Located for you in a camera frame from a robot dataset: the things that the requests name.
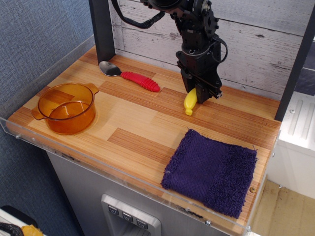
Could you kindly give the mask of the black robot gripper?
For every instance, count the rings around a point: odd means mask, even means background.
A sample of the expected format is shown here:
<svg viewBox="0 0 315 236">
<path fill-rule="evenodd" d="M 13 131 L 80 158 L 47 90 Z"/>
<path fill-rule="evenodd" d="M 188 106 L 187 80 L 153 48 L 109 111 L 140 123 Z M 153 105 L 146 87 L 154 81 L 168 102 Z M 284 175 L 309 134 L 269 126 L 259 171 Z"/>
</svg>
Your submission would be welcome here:
<svg viewBox="0 0 315 236">
<path fill-rule="evenodd" d="M 209 98 L 218 99 L 222 96 L 222 82 L 217 72 L 221 62 L 221 48 L 210 48 L 208 52 L 199 55 L 178 51 L 176 57 L 186 92 L 196 88 L 198 103 L 203 104 Z"/>
</svg>

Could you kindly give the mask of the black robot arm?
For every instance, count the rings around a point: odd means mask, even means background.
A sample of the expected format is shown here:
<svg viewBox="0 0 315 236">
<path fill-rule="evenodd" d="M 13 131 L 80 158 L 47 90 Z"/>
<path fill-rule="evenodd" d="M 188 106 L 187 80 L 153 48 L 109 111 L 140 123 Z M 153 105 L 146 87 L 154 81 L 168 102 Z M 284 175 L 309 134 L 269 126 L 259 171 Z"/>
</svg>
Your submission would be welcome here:
<svg viewBox="0 0 315 236">
<path fill-rule="evenodd" d="M 198 103 L 222 96 L 217 68 L 225 61 L 221 46 L 226 43 L 216 34 L 218 18 L 209 0 L 144 0 L 149 8 L 168 13 L 182 37 L 176 53 L 186 91 L 196 90 Z"/>
</svg>

